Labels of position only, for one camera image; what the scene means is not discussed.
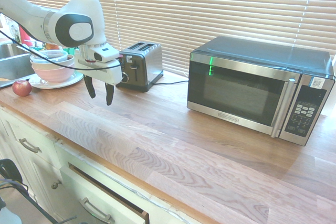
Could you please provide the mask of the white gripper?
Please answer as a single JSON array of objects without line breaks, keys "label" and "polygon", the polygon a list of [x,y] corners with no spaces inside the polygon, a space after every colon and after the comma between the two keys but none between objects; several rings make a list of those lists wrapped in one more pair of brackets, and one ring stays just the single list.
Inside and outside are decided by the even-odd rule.
[{"label": "white gripper", "polygon": [[114,85],[122,80],[122,70],[118,60],[113,59],[108,62],[88,62],[84,58],[75,56],[75,68],[82,73],[85,85],[90,97],[96,97],[92,78],[105,82],[106,104],[110,106],[114,96]]}]

